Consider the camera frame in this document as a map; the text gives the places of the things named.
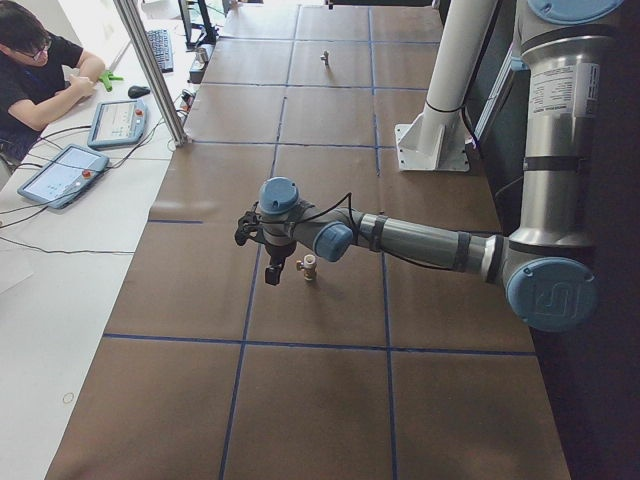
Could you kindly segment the near teach pendant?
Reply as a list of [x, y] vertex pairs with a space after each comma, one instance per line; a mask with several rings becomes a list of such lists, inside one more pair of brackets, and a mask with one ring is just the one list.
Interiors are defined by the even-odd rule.
[[71, 144], [17, 190], [36, 204], [63, 209], [74, 202], [105, 172], [109, 157], [88, 147]]

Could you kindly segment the steel cylinder weight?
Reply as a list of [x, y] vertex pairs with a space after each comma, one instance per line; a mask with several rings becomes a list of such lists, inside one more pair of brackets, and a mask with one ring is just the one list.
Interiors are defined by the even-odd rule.
[[196, 59], [201, 64], [206, 64], [209, 61], [209, 53], [205, 46], [200, 46], [196, 49]]

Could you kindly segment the black computer mouse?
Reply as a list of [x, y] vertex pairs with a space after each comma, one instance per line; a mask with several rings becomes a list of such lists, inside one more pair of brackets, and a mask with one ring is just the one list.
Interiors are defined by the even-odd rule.
[[151, 90], [149, 87], [147, 86], [138, 86], [138, 85], [132, 85], [128, 91], [127, 91], [127, 95], [130, 99], [137, 99], [137, 98], [141, 98], [145, 95], [148, 95], [151, 93]]

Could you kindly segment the orange black connector strip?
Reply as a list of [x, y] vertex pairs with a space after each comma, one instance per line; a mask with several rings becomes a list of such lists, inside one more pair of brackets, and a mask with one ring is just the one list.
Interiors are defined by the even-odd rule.
[[181, 92], [180, 109], [182, 111], [188, 112], [193, 105], [194, 99], [195, 94], [193, 92], [183, 89]]

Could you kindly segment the aluminium frame post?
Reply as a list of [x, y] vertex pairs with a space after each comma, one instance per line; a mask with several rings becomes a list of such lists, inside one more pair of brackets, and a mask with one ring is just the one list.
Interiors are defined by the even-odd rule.
[[148, 41], [146, 29], [139, 16], [138, 7], [132, 0], [114, 0], [118, 15], [129, 34], [141, 68], [150, 84], [156, 104], [176, 147], [187, 142], [187, 134], [176, 111], [174, 100], [166, 85], [164, 76], [158, 66]]

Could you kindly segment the brass valve white PPR ends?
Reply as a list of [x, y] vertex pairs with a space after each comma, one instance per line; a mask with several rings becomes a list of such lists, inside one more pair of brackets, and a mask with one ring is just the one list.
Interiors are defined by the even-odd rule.
[[317, 278], [317, 258], [313, 254], [306, 254], [296, 261], [296, 269], [300, 271], [307, 282], [314, 282]]

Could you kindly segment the seated person black shirt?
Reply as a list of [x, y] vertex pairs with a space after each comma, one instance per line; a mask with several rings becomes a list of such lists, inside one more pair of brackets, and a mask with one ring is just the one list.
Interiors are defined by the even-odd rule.
[[49, 124], [94, 93], [104, 61], [1, 3], [1, 160], [19, 164]]

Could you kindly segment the teach pendant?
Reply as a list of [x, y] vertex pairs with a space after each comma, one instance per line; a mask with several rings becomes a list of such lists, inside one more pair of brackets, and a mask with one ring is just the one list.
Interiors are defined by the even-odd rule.
[[141, 99], [101, 102], [96, 107], [87, 145], [95, 150], [138, 143], [147, 124], [147, 106]]
[[17, 190], [36, 204], [63, 209], [74, 202], [105, 172], [109, 157], [88, 147], [71, 144]]

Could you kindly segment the far teach pendant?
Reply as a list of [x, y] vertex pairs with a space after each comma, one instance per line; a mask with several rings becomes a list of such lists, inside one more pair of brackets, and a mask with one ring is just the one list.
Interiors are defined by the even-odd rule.
[[87, 145], [95, 150], [138, 143], [147, 124], [147, 106], [141, 99], [101, 102], [96, 107]]

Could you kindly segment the green plastic clamp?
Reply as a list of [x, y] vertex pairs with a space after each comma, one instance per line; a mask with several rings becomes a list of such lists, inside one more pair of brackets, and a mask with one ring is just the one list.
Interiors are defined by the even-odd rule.
[[118, 75], [115, 75], [110, 70], [105, 70], [99, 77], [99, 82], [104, 86], [107, 92], [111, 92], [113, 90], [113, 83], [115, 81], [123, 81], [124, 78]]

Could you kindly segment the black keyboard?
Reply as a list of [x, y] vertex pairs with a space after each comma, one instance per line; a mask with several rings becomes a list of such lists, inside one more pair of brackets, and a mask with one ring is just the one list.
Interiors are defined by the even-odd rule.
[[169, 32], [166, 29], [147, 30], [146, 36], [161, 72], [172, 72], [174, 70], [174, 61]]

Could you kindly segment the white pedestal column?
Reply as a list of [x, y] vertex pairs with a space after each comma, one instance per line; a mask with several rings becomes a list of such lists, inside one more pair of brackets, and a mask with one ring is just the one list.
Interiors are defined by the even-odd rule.
[[450, 3], [423, 111], [412, 123], [395, 126], [400, 170], [469, 170], [462, 111], [497, 5]]

